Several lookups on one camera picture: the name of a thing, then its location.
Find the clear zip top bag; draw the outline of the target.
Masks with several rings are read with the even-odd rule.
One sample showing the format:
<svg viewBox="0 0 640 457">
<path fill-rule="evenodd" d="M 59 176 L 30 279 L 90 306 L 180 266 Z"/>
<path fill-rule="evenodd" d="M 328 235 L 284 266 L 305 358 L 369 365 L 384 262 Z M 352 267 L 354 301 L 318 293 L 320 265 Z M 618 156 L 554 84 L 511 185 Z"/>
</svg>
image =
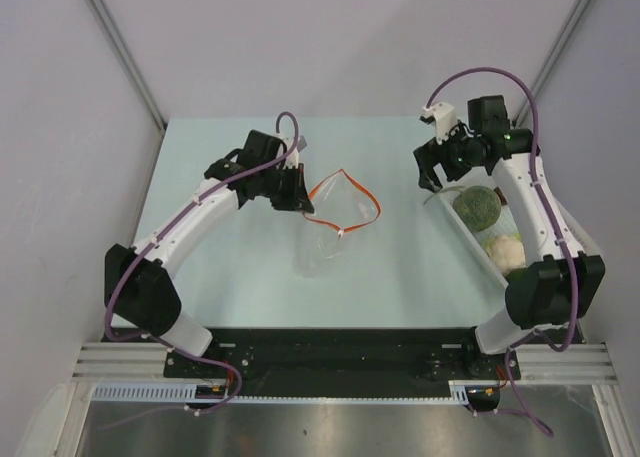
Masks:
<svg viewBox="0 0 640 457">
<path fill-rule="evenodd" d="M 302 215 L 294 270 L 314 278 L 347 265 L 367 228 L 381 216 L 382 207 L 377 197 L 343 168 L 320 181 L 309 197 L 314 210 Z"/>
</svg>

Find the green melon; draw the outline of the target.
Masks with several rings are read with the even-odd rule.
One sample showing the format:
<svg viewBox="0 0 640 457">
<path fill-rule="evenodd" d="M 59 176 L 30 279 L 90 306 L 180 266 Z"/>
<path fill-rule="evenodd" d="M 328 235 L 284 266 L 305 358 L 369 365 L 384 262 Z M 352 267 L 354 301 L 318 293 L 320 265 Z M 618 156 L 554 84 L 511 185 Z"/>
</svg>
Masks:
<svg viewBox="0 0 640 457">
<path fill-rule="evenodd" d="M 471 232 L 481 232 L 496 224 L 501 216 L 502 202 L 498 194 L 485 186 L 452 186 L 436 191 L 423 204 L 426 205 L 436 195 L 455 192 L 451 207 Z"/>
</svg>

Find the white cauliflower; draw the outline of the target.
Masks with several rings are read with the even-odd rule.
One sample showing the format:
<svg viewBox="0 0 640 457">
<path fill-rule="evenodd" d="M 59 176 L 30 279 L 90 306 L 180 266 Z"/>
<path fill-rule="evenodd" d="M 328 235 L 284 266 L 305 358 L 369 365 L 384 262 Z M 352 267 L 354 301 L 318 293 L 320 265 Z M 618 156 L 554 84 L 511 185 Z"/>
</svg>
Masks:
<svg viewBox="0 0 640 457">
<path fill-rule="evenodd" d="M 524 268 L 526 257 L 523 244 L 508 242 L 504 235 L 490 239 L 485 245 L 485 252 L 500 273 L 506 276 L 515 269 Z"/>
</svg>

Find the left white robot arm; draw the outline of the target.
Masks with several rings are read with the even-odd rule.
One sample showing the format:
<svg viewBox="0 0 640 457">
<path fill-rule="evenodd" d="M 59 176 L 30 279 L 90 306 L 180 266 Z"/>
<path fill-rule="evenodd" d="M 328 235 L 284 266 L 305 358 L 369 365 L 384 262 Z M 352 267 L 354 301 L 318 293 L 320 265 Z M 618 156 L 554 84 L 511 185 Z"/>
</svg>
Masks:
<svg viewBox="0 0 640 457">
<path fill-rule="evenodd" d="M 243 147 L 212 163 L 189 200 L 158 229 L 131 247 L 105 255 L 105 322 L 118 316 L 172 348 L 186 352 L 197 375 L 214 374 L 220 351 L 212 333 L 182 306 L 174 284 L 201 241 L 247 202 L 262 197 L 277 211 L 311 213 L 298 135 L 249 132 Z"/>
</svg>

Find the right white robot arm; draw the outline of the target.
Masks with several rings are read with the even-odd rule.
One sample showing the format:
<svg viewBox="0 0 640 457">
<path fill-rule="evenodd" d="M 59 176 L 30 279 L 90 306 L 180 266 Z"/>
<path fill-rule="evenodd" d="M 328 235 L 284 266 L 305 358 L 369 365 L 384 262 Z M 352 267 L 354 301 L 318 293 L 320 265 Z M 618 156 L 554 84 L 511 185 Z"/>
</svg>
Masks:
<svg viewBox="0 0 640 457">
<path fill-rule="evenodd" d="M 434 137 L 414 150 L 419 185 L 443 189 L 440 180 L 461 181 L 482 169 L 505 197 L 524 247 L 525 266 L 506 286 L 504 306 L 475 329 L 475 341 L 461 353 L 463 370 L 484 378 L 497 366 L 497 355 L 529 334 L 566 326 L 575 330 L 605 274 L 603 258 L 575 236 L 578 225 L 555 200 L 535 133 L 515 128 L 503 97 L 472 99 L 468 120 L 445 102 L 427 104 L 420 119 Z"/>
</svg>

